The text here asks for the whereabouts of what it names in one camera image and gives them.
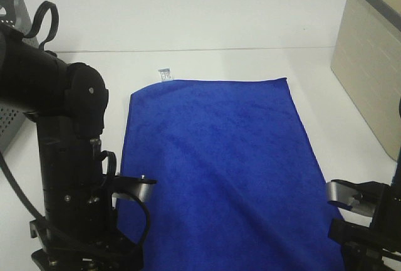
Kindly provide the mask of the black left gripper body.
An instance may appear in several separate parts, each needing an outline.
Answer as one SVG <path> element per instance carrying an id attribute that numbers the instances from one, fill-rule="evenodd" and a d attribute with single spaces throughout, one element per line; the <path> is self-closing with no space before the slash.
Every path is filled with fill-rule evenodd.
<path id="1" fill-rule="evenodd" d="M 39 270 L 141 270 L 144 235 L 131 241 L 117 228 L 116 214 L 96 215 L 78 222 L 68 233 L 81 245 L 56 236 L 40 222 L 29 223 L 31 238 L 41 248 L 31 254 Z"/>

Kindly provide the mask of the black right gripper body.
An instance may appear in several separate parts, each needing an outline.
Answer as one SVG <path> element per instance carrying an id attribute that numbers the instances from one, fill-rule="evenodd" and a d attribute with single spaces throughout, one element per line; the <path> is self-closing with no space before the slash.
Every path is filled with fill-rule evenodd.
<path id="1" fill-rule="evenodd" d="M 346 270 L 391 270 L 383 258 L 400 261 L 400 183 L 388 186 L 368 226 L 331 221 L 328 237 L 341 246 Z"/>

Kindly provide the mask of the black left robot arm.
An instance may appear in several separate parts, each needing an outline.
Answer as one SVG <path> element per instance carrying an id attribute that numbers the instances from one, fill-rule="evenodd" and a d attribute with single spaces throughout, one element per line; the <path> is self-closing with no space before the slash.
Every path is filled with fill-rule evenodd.
<path id="1" fill-rule="evenodd" d="M 40 270 L 141 270 L 143 243 L 117 227 L 114 194 L 142 205 L 137 178 L 116 174 L 114 153 L 100 136 L 108 104 L 102 76 L 84 63 L 65 63 L 24 42 L 22 32 L 1 26 L 1 102 L 36 124 L 45 213 L 28 201 L 5 162 L 3 173 L 33 215 L 32 238 L 41 248 Z"/>

